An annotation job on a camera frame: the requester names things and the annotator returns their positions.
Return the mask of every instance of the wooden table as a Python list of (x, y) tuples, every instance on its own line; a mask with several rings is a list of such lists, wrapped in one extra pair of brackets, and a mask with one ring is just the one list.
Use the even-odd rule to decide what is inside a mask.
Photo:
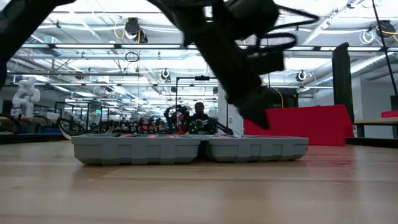
[(295, 162), (83, 166), (69, 142), (0, 146), (2, 224), (396, 224), (398, 151)]
[(356, 130), (359, 138), (365, 138), (365, 126), (398, 126), (398, 118), (380, 118), (372, 120), (355, 121)]

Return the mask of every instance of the black panel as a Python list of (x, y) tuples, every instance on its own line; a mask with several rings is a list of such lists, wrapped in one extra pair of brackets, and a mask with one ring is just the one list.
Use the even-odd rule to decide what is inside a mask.
[(348, 43), (343, 43), (333, 51), (333, 92), (335, 105), (345, 105), (354, 122), (353, 89), (351, 86), (351, 67)]

